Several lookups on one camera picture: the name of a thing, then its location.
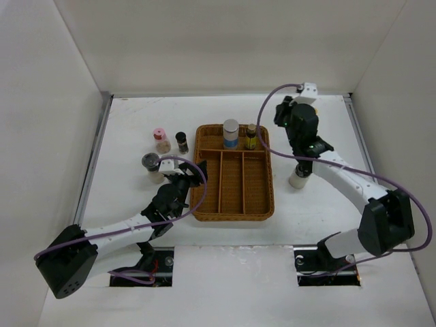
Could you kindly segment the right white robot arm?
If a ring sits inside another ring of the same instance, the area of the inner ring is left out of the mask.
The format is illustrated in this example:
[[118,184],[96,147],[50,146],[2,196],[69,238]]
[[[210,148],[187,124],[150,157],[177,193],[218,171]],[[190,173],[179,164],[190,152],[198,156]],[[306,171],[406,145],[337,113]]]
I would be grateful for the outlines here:
[[314,256],[321,268],[332,269],[347,255],[367,252],[381,256],[415,234],[409,196],[346,170],[346,162],[318,136],[319,119],[312,105],[286,96],[276,107],[274,122],[285,128],[292,152],[298,158],[290,185],[302,189],[315,174],[345,196],[362,215],[357,228],[317,243]]

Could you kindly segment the silver cap blue label shaker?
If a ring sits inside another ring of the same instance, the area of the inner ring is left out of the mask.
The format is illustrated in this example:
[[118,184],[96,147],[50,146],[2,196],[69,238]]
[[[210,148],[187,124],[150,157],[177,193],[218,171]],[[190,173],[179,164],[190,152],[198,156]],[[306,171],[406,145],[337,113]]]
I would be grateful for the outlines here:
[[227,119],[223,123],[223,146],[235,150],[238,147],[239,124],[235,119]]

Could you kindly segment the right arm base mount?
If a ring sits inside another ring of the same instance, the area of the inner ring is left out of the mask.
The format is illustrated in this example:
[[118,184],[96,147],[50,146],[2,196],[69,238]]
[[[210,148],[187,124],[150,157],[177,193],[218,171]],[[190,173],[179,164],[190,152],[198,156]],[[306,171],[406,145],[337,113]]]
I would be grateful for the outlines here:
[[333,236],[335,234],[316,245],[294,247],[294,265],[300,287],[360,286],[357,268],[347,268],[356,261],[355,256],[333,258],[328,252],[325,242]]

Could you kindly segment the brown cap yellow oil bottle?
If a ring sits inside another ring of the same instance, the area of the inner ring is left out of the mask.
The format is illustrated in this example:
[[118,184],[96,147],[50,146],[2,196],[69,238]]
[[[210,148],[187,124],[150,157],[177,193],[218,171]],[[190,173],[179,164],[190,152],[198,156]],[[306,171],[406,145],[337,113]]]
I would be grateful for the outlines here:
[[257,144],[256,125],[249,124],[245,130],[245,148],[254,150]]

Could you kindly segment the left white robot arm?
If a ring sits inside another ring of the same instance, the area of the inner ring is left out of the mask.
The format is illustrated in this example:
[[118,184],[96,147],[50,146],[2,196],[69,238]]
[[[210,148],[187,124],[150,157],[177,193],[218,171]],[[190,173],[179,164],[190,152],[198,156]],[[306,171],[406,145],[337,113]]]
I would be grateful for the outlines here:
[[151,176],[168,180],[145,209],[100,228],[69,225],[48,248],[35,255],[35,265],[55,298],[71,296],[87,279],[101,273],[133,281],[133,271],[148,270],[155,254],[150,242],[186,217],[184,209],[191,188],[207,186],[205,160],[196,164],[181,157],[149,153],[142,158],[142,165]]

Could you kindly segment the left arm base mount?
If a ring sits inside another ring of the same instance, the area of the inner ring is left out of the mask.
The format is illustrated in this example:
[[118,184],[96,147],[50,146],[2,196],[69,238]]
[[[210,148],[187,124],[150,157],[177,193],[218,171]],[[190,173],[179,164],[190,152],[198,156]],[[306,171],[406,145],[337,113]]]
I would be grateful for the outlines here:
[[111,275],[110,287],[171,287],[173,282],[174,247],[140,245],[141,257],[134,266],[114,270],[125,275]]

